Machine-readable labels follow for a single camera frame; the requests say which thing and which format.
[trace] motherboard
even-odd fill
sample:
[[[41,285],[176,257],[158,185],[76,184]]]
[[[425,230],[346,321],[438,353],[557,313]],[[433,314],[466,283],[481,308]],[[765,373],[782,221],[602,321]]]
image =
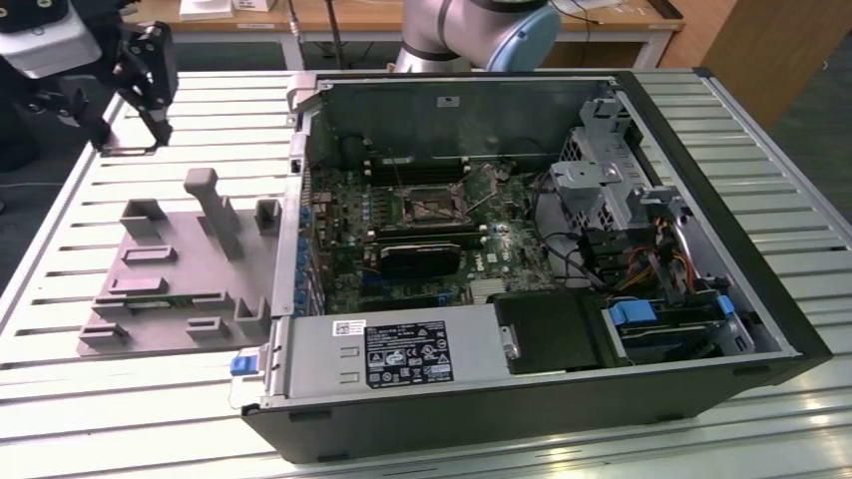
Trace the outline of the motherboard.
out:
[[[533,175],[466,159],[418,170],[382,159],[312,174],[328,313],[484,303],[553,288],[529,220]]]

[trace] wooden cabinet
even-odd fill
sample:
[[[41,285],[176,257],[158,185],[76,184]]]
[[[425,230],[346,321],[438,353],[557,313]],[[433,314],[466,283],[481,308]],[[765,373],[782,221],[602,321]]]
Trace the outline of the wooden cabinet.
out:
[[[850,0],[669,0],[684,16],[660,67],[712,70],[764,128],[852,29]]]

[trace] barcode sticker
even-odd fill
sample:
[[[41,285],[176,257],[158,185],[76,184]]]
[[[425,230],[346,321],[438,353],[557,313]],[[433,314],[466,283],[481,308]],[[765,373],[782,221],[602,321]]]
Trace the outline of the barcode sticker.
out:
[[[238,23],[237,28],[254,28],[257,30],[272,30],[276,28],[273,23]]]
[[[364,328],[368,322],[362,319],[349,321],[334,321],[332,325],[332,336],[360,336],[364,335]]]

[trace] desk leg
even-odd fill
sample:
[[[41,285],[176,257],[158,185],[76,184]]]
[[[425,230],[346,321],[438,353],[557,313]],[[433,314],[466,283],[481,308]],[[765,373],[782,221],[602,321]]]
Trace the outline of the desk leg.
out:
[[[302,48],[298,44],[296,35],[289,32],[282,32],[278,37],[278,43],[281,44],[281,50],[284,51],[284,62],[286,64],[286,69],[290,71],[305,70]]]
[[[665,53],[665,47],[672,36],[670,31],[653,32],[641,46],[633,68],[656,68]]]

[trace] floor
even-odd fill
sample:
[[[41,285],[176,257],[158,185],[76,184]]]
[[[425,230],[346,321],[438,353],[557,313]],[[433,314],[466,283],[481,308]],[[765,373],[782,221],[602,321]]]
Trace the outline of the floor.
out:
[[[272,44],[177,45],[181,71],[281,70],[281,50]],[[397,54],[397,45],[352,44],[345,47],[350,68],[384,68]],[[309,69],[334,69],[333,57],[322,46],[308,45]],[[86,85],[89,100],[105,108],[108,93],[94,83]],[[46,115],[25,115],[40,147],[40,158],[10,173],[0,173],[0,289],[5,287],[17,262],[41,225],[74,162],[84,139],[77,129]],[[852,220],[852,36],[848,36],[821,71],[769,132],[837,209]]]

